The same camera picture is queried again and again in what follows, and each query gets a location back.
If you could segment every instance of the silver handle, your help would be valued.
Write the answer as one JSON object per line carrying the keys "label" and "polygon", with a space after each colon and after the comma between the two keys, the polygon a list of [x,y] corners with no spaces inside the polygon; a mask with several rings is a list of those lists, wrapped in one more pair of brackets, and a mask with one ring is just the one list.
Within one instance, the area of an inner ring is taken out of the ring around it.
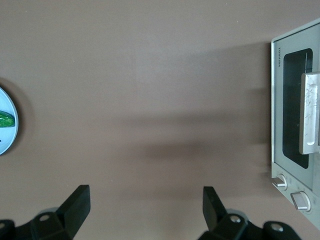
{"label": "silver handle", "polygon": [[301,154],[319,153],[320,72],[301,75],[300,133]]}

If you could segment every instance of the oven window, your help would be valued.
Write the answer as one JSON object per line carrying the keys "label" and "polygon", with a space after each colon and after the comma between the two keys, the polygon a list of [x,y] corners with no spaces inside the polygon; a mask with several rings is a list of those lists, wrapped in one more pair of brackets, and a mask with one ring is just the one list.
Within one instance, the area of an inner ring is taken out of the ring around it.
{"label": "oven window", "polygon": [[301,75],[312,72],[310,48],[289,53],[283,59],[283,154],[307,169],[309,155],[299,152]]}

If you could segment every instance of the oven knob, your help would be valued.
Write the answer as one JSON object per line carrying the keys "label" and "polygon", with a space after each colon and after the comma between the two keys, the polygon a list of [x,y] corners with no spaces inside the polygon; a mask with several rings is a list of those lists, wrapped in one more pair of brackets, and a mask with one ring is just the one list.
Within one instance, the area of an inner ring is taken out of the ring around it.
{"label": "oven knob", "polygon": [[282,188],[283,190],[287,190],[287,180],[284,175],[279,174],[277,177],[272,178],[272,184],[277,188]]}
{"label": "oven knob", "polygon": [[304,191],[291,193],[293,204],[297,210],[310,211],[311,203],[308,195]]}

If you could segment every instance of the oven door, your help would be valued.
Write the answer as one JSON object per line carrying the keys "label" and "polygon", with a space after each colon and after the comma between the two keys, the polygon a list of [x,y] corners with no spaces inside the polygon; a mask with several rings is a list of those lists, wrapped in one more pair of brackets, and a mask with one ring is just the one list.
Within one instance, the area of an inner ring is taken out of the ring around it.
{"label": "oven door", "polygon": [[[319,158],[316,148],[319,138],[319,110],[310,108],[311,105],[306,102],[312,100],[313,106],[319,106],[319,98],[317,94],[306,95],[305,92],[318,90],[315,85],[310,87],[308,76],[320,70],[319,39],[320,25],[315,25],[272,43],[272,162],[288,171],[310,190],[315,187],[314,163]],[[307,111],[313,113],[309,121],[304,119]],[[306,131],[314,134],[311,137],[316,139],[315,142],[310,141],[310,135]],[[312,153],[306,150],[309,144],[314,150]],[[317,188],[312,191],[320,196],[320,189],[318,186]]]}

